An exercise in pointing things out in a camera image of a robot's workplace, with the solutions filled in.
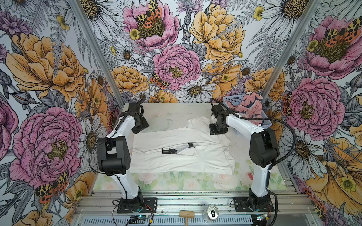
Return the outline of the white printed t-shirt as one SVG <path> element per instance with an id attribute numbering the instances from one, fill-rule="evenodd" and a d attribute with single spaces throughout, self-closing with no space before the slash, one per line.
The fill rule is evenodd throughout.
<path id="1" fill-rule="evenodd" d="M 132 173 L 202 172 L 232 175 L 235 159 L 225 135 L 210 134 L 210 119 L 188 120 L 188 126 L 139 133 L 134 137 Z"/>

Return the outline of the blue plastic laundry basket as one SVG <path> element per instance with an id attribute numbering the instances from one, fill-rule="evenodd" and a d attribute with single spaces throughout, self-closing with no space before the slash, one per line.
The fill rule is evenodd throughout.
<path id="1" fill-rule="evenodd" d="M 227 105 L 230 109 L 236 110 L 238 113 L 241 113 L 243 117 L 250 118 L 267 117 L 262 109 L 262 100 L 262 96 L 252 92 L 222 98 L 223 103 Z"/>

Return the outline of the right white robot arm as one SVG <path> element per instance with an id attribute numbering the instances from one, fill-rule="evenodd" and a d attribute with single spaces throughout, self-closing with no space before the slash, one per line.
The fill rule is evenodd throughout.
<path id="1" fill-rule="evenodd" d="M 272 164 L 279 156 L 275 132 L 252 123 L 251 118 L 242 117 L 223 104 L 211 105 L 215 123 L 209 125 L 211 135 L 226 134 L 229 127 L 234 128 L 249 142 L 249 157 L 254 166 L 254 179 L 249 189 L 248 207 L 257 211 L 270 202 L 269 182 Z"/>

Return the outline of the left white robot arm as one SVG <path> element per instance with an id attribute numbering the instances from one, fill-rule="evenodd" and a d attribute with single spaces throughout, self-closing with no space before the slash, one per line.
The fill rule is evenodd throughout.
<path id="1" fill-rule="evenodd" d="M 132 211 L 138 211 L 144 203 L 142 192 L 129 172 L 134 135 L 149 126 L 143 116 L 143 102 L 144 99 L 129 104 L 111 133 L 99 138 L 96 146 L 100 172 L 116 182 L 123 192 L 120 204 Z"/>

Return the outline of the pink patterned garment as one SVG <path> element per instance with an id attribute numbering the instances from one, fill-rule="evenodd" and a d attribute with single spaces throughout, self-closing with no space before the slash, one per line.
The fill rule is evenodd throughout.
<path id="1" fill-rule="evenodd" d="M 247 93 L 239 104 L 233 104 L 228 101 L 227 105 L 230 109 L 239 113 L 242 117 L 247 118 L 262 118 L 262 100 L 263 97 L 259 94 L 249 92 Z"/>

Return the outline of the wooden mallet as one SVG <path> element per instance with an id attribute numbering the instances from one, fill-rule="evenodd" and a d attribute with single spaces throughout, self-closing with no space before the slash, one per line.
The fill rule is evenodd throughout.
<path id="1" fill-rule="evenodd" d="M 185 226 L 188 226 L 189 219 L 194 219 L 195 213 L 193 211 L 180 211 L 179 216 L 185 218 Z"/>

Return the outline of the left green circuit board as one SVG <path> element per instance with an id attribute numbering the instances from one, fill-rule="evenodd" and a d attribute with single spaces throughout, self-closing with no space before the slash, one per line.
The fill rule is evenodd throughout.
<path id="1" fill-rule="evenodd" d="M 137 215 L 137 216 L 131 216 L 128 220 L 128 224 L 151 224 L 153 222 L 153 216 L 152 215 Z"/>

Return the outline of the green circuit board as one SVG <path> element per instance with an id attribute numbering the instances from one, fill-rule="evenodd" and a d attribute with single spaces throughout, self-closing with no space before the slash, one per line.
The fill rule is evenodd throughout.
<path id="1" fill-rule="evenodd" d="M 263 221 L 263 220 L 268 220 L 268 219 L 269 219 L 269 215 L 267 213 L 258 215 L 256 218 L 257 221 Z"/>
<path id="2" fill-rule="evenodd" d="M 152 215 L 137 215 L 137 216 L 131 216 L 128 220 L 128 224 L 151 224 L 153 222 L 153 216 Z"/>

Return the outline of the right green circuit board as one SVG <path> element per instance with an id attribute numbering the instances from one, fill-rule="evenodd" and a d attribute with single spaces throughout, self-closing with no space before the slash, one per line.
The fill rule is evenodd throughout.
<path id="1" fill-rule="evenodd" d="M 258 215 L 256 218 L 257 221 L 263 221 L 263 220 L 268 220 L 268 219 L 269 219 L 269 215 L 267 213 Z"/>

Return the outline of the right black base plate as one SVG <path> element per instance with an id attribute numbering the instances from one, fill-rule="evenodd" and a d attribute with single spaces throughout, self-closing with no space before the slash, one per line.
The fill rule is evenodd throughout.
<path id="1" fill-rule="evenodd" d="M 274 206 L 270 196 L 235 197 L 232 201 L 236 212 L 273 212 Z"/>

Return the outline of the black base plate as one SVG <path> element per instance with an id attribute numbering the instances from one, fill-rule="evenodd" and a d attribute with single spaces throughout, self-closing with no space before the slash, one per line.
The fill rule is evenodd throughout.
<path id="1" fill-rule="evenodd" d="M 274 206 L 270 196 L 235 197 L 232 201 L 236 212 L 273 212 Z"/>
<path id="2" fill-rule="evenodd" d="M 117 205 L 118 214 L 138 214 L 138 213 L 156 213 L 157 210 L 157 198 L 143 198 L 138 199 L 120 199 L 120 203 Z"/>

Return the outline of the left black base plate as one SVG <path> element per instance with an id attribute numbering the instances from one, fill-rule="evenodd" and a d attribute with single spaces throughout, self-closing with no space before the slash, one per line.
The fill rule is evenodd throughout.
<path id="1" fill-rule="evenodd" d="M 157 198 L 143 198 L 138 199 L 120 199 L 120 203 L 117 205 L 118 214 L 138 214 L 138 213 L 156 213 L 157 210 Z"/>

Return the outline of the aluminium front rail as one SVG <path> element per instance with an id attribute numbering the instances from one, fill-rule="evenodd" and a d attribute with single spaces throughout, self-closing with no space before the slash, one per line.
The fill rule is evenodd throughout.
<path id="1" fill-rule="evenodd" d="M 315 214 L 314 206 L 306 195 L 292 191 L 275 191 L 278 198 L 279 214 Z M 200 215 L 208 205 L 216 206 L 221 214 L 235 213 L 230 203 L 235 197 L 247 197 L 247 191 L 156 191 L 145 192 L 145 198 L 157 198 L 156 214 L 178 215 L 181 210 L 193 211 Z M 121 192 L 96 191 L 83 197 L 76 208 L 75 217 L 111 216 L 113 201 L 121 198 Z"/>

